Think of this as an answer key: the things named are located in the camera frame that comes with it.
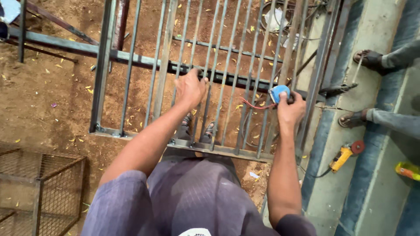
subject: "person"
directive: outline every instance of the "person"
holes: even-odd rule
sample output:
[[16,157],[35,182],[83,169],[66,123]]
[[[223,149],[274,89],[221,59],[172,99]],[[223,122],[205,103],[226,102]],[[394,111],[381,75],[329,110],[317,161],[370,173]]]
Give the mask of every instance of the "person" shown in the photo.
[[[420,40],[414,40],[387,55],[371,50],[361,50],[354,54],[353,61],[362,66],[377,71],[382,76],[407,67],[416,58],[420,58]],[[338,123],[344,128],[353,128],[371,121],[386,126],[392,130],[420,139],[420,117],[402,115],[376,108],[365,108],[359,112],[351,112],[341,116]]]
[[[208,81],[199,81],[198,73],[192,69],[175,81],[175,105],[137,134],[104,172],[81,234],[315,236],[315,228],[301,215],[294,157],[294,128],[305,111],[299,94],[292,93],[293,104],[281,94],[278,105],[280,138],[268,181],[274,229],[263,225],[229,157],[196,157],[193,151],[170,147],[164,153],[176,128],[177,138],[190,139],[189,112],[203,98]],[[210,143],[214,128],[210,123],[202,142]]]

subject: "red cutting disc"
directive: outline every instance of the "red cutting disc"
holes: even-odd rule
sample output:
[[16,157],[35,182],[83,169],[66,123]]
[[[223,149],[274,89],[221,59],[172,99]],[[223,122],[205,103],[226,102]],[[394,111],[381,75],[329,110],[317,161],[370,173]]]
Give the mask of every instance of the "red cutting disc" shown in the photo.
[[352,152],[359,154],[365,150],[365,143],[362,140],[358,140],[352,144]]

